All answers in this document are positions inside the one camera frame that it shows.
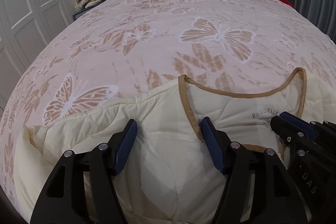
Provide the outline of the blue nightstand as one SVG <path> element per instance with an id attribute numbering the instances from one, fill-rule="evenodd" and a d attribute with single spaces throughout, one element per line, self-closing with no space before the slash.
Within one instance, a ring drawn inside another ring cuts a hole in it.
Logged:
<path id="1" fill-rule="evenodd" d="M 82 10 L 76 12 L 76 13 L 73 14 L 73 16 L 72 16 L 72 17 L 73 17 L 73 20 L 77 20 L 77 19 L 80 18 L 82 15 L 84 15 L 86 12 L 88 12 L 89 10 L 93 9 L 93 8 L 96 7 L 96 6 L 98 6 L 98 4 L 97 4 L 97 5 L 93 5 L 93 6 L 89 7 L 89 8 L 87 8 L 87 9 L 82 9 Z"/>

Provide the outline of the pink butterfly bed quilt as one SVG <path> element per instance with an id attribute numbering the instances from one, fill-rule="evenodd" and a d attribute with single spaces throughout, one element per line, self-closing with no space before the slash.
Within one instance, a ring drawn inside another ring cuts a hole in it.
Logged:
<path id="1" fill-rule="evenodd" d="M 276 0 L 107 0 L 39 51 L 1 119 L 1 187 L 12 204 L 23 125 L 45 126 L 180 75 L 259 93 L 296 67 L 335 86 L 335 44 Z"/>

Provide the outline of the white wardrobe with red decals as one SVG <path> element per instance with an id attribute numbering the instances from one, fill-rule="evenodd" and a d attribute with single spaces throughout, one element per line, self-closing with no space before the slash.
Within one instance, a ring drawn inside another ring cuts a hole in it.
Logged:
<path id="1" fill-rule="evenodd" d="M 25 70 L 73 22 L 75 0 L 1 0 L 1 109 Z"/>

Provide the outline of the cream quilted jacket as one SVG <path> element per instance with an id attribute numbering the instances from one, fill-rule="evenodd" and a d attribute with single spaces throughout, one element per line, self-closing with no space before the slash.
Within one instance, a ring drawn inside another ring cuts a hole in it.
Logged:
<path id="1" fill-rule="evenodd" d="M 307 122 L 334 122 L 335 90 L 303 68 L 296 68 L 280 87 L 260 94 L 210 89 L 182 75 L 136 97 L 44 127 L 23 127 L 14 159 L 19 211 L 30 220 L 63 152 L 90 151 L 134 119 L 137 138 L 115 179 L 127 220 L 210 223 L 226 181 L 203 142 L 200 121 L 209 117 L 232 141 L 252 151 L 271 148 L 288 163 L 289 150 L 270 127 L 270 120 L 285 111 Z"/>

